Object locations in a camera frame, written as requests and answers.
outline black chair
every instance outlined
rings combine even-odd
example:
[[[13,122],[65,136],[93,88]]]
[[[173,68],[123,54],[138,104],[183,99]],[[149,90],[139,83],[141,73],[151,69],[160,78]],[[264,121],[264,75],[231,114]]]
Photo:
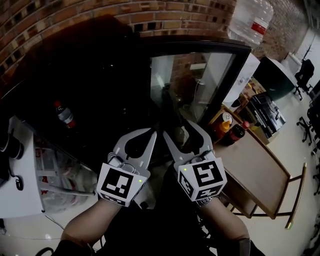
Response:
[[[311,108],[308,109],[308,112],[307,112],[307,116],[310,120],[310,115],[311,115]],[[312,144],[312,138],[311,138],[311,132],[314,131],[314,128],[312,127],[312,125],[308,122],[305,121],[305,119],[301,116],[300,119],[299,119],[299,122],[296,123],[297,126],[302,126],[305,130],[305,136],[304,136],[304,139],[302,140],[302,142],[305,142],[307,140],[307,138],[309,137],[309,146]]]
[[[316,144],[316,147],[311,151],[311,155],[315,156],[318,149],[320,149],[320,141],[318,141],[318,143]]]
[[[313,178],[318,182],[318,187],[316,191],[313,193],[313,195],[315,196],[316,194],[320,194],[320,174],[313,175]]]
[[[320,80],[318,83],[313,87],[313,89],[309,92],[309,97],[311,98],[311,101],[317,101],[319,100],[320,96]]]
[[[300,96],[300,101],[302,101],[302,95],[300,88],[309,95],[309,90],[313,89],[313,87],[309,84],[309,87],[307,86],[308,81],[310,78],[314,75],[315,67],[312,64],[311,60],[303,60],[301,69],[298,73],[296,73],[294,76],[297,80],[297,86],[295,86],[295,92],[293,94],[296,94],[298,92]]]

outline floor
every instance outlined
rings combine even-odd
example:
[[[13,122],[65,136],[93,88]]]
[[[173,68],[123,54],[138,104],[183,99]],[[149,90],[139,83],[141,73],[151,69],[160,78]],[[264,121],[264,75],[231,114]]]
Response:
[[[292,177],[301,174],[303,163],[307,163],[307,175],[301,200],[291,230],[286,230],[288,217],[241,219],[246,224],[251,239],[266,256],[301,255],[313,233],[320,200],[314,196],[316,182],[316,159],[311,156],[312,146],[302,143],[303,131],[296,126],[300,116],[306,117],[309,99],[306,95],[299,101],[289,94],[277,102],[286,124],[269,148],[279,158]],[[290,211],[294,205],[299,181],[289,185],[281,211]],[[89,198],[85,204],[69,209],[51,217],[63,227],[76,215],[93,205],[97,197]],[[55,249],[59,243],[62,229],[48,220],[43,214],[22,218],[5,219],[6,235],[0,235],[0,253],[5,256],[33,256],[44,247]]]

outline forearm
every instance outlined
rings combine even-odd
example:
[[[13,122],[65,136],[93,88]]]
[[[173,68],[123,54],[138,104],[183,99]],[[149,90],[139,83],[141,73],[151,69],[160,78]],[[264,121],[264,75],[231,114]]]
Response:
[[[61,240],[70,240],[81,246],[93,245],[103,236],[120,209],[120,205],[100,199],[68,223]]]
[[[227,240],[249,238],[247,227],[240,218],[229,211],[218,198],[200,208],[203,217]]]

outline wooden table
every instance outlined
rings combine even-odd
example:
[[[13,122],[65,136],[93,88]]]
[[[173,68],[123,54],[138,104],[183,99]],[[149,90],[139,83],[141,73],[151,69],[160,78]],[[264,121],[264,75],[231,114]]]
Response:
[[[242,123],[224,106],[210,123],[223,112],[232,114],[232,125]],[[289,172],[276,156],[251,130],[233,145],[215,144],[213,148],[215,155],[222,158],[227,174],[222,194],[248,218],[259,206],[275,219],[290,182]]]

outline red bottle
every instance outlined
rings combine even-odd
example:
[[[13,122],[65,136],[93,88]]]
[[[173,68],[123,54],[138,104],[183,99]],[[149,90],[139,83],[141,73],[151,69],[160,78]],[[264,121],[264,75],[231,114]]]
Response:
[[[64,122],[68,128],[74,128],[76,126],[76,120],[70,108],[63,106],[59,100],[54,102],[54,106],[58,118]]]
[[[225,146],[230,146],[233,143],[240,140],[242,137],[245,136],[246,130],[250,127],[249,123],[247,121],[244,121],[242,125],[235,124],[224,136],[224,138],[221,140],[221,143]]]

